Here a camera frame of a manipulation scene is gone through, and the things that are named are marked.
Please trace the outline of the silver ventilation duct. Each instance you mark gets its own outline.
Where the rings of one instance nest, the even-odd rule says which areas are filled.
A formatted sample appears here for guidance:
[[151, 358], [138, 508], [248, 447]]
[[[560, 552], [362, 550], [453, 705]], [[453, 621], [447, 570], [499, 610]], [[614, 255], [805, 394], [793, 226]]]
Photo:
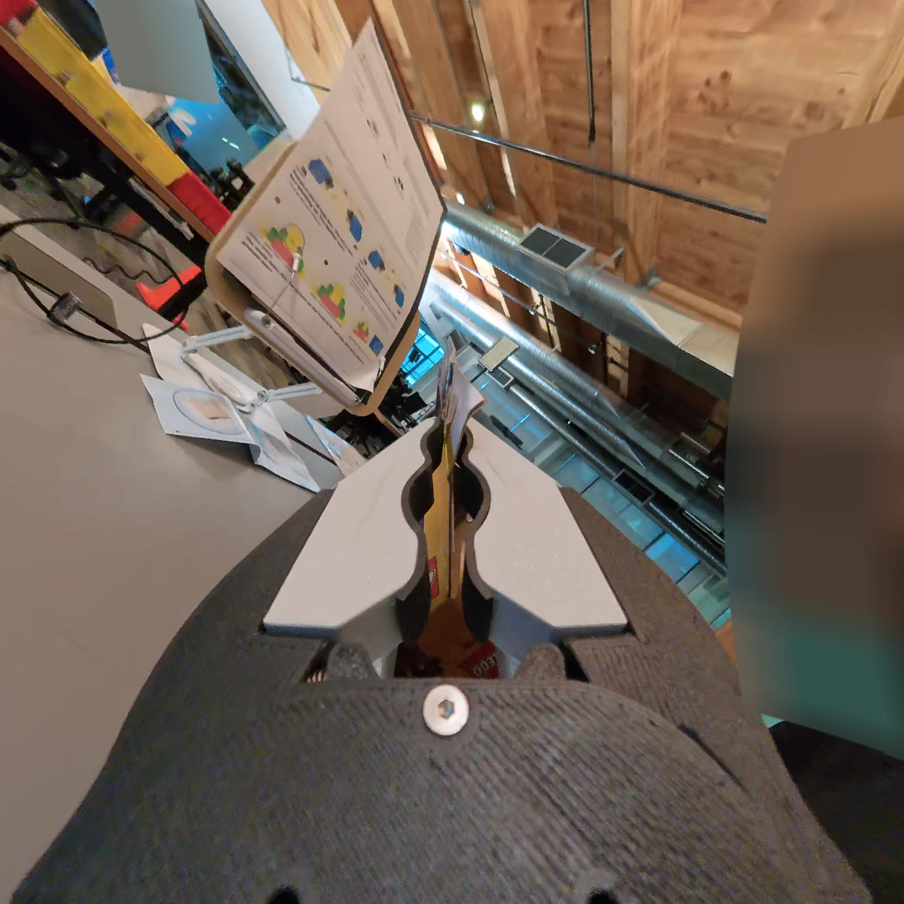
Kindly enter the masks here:
[[581, 259], [568, 267], [534, 253], [527, 238], [490, 215], [446, 201], [448, 240], [612, 335], [650, 360], [728, 401], [737, 337], [680, 313]]
[[722, 507], [709, 474], [673, 452], [674, 436], [449, 277], [432, 271], [422, 304], [484, 352], [503, 340], [514, 344], [503, 369], [666, 497], [679, 535], [726, 572]]

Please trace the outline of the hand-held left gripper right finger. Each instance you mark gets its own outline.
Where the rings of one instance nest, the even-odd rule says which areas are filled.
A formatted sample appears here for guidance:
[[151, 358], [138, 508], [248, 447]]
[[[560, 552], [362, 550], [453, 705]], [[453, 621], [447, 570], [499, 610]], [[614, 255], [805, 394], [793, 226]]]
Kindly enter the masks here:
[[513, 677], [533, 647], [627, 630], [563, 488], [474, 420], [458, 457], [456, 505], [468, 521], [463, 614], [475, 638], [494, 646], [502, 677]]

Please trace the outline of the yellow cardboard toy box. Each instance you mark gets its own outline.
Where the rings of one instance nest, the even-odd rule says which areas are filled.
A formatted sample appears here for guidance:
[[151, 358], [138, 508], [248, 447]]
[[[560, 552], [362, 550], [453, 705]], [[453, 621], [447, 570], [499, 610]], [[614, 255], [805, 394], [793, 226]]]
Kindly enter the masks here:
[[464, 468], [469, 422], [484, 396], [466, 377], [454, 343], [447, 340], [436, 373], [435, 421], [429, 439], [437, 446], [431, 476], [433, 500], [420, 521], [426, 539], [429, 612], [415, 641], [399, 644], [392, 675], [397, 678], [496, 680], [503, 656], [480, 639], [465, 614], [467, 543], [484, 501], [479, 480]]

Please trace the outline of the yellow red desk panel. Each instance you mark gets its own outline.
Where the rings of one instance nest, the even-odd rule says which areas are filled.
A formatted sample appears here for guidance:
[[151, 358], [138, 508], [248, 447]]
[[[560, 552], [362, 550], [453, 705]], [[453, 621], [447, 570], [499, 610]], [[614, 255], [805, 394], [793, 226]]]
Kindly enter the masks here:
[[35, 2], [2, 2], [2, 66], [53, 102], [210, 242], [231, 213]]

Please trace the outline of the printed instruction sheet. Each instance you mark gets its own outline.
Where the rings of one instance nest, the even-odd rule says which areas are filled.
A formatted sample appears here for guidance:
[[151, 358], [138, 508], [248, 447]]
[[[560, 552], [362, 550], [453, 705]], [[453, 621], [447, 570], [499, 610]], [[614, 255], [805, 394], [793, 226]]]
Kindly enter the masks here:
[[369, 393], [428, 279], [446, 211], [373, 20], [298, 142], [218, 259]]

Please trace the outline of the open light blue booklet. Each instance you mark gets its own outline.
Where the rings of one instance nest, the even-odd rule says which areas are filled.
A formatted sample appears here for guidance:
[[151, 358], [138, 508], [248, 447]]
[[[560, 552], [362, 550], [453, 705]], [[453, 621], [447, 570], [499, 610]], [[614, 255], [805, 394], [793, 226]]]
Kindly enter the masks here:
[[269, 406], [242, 413], [233, 401], [213, 390], [146, 375], [141, 379], [165, 434], [246, 446], [255, 466], [307, 491], [319, 491]]

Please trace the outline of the red chair base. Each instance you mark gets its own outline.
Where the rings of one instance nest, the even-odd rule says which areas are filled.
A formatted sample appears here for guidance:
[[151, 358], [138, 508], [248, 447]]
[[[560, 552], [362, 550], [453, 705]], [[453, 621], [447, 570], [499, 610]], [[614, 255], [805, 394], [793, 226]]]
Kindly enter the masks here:
[[161, 309], [177, 295], [183, 285], [194, 281], [201, 274], [200, 267], [190, 266], [176, 277], [171, 277], [159, 285], [151, 286], [144, 279], [140, 279], [137, 282], [137, 291], [144, 304], [160, 314]]

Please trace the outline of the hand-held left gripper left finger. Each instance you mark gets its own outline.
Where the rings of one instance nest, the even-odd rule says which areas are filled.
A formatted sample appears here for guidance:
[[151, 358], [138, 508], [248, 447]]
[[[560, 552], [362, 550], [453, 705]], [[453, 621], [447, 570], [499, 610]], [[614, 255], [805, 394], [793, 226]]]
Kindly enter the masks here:
[[431, 610], [424, 518], [442, 428], [429, 419], [338, 484], [263, 618], [275, 637], [414, 645]]

